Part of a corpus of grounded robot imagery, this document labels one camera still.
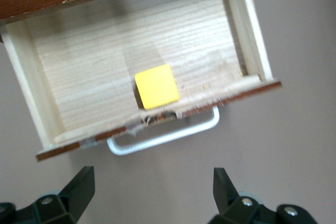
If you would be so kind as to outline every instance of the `drawer handle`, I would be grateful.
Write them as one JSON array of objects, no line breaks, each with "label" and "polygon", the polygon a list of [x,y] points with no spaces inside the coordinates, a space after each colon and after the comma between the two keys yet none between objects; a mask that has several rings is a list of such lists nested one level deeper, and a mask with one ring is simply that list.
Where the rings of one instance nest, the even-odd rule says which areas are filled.
[{"label": "drawer handle", "polygon": [[212,117],[202,123],[185,127],[180,130],[174,131],[174,132],[169,132],[167,134],[157,136],[150,138],[148,140],[144,140],[143,142],[140,143],[135,143],[135,144],[130,144],[130,145],[125,145],[125,146],[120,146],[118,145],[114,138],[110,137],[107,140],[107,145],[110,149],[110,151],[118,156],[122,155],[128,155],[134,152],[142,151],[144,149],[148,149],[150,147],[154,147],[160,144],[164,144],[173,140],[177,140],[179,138],[183,138],[186,136],[190,136],[202,131],[209,130],[213,127],[215,127],[219,122],[219,110],[218,107],[213,107],[212,108]]}]

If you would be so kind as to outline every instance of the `wooden drawer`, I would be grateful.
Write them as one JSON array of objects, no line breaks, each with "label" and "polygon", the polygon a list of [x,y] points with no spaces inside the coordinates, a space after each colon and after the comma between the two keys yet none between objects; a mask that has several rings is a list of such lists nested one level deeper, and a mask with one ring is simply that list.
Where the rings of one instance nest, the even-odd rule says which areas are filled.
[{"label": "wooden drawer", "polygon": [[[93,0],[63,7],[4,17],[0,28],[44,148],[38,160],[281,85],[253,0]],[[181,98],[145,110],[134,75],[165,63]]]}]

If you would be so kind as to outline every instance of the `yellow block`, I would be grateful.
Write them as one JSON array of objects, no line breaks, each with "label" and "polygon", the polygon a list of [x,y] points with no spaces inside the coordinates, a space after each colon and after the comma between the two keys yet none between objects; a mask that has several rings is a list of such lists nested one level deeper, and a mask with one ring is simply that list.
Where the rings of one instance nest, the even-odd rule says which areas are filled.
[{"label": "yellow block", "polygon": [[146,110],[175,102],[180,98],[172,69],[168,64],[137,73],[135,82]]}]

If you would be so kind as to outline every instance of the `screw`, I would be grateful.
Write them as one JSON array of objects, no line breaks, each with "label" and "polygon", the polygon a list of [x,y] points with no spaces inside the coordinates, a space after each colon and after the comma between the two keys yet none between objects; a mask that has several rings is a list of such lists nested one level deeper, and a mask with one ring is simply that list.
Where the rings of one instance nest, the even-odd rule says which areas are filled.
[{"label": "screw", "polygon": [[285,212],[292,216],[298,215],[298,212],[292,207],[285,207]]},{"label": "screw", "polygon": [[252,202],[252,200],[250,200],[249,198],[244,198],[244,199],[242,199],[241,201],[242,201],[243,204],[244,204],[245,206],[247,206],[247,207],[251,207],[251,206],[253,206],[253,202]]},{"label": "screw", "polygon": [[47,205],[49,204],[50,202],[52,202],[53,198],[50,198],[50,197],[47,197],[47,198],[44,198],[42,201],[41,201],[41,204],[42,205]]}]

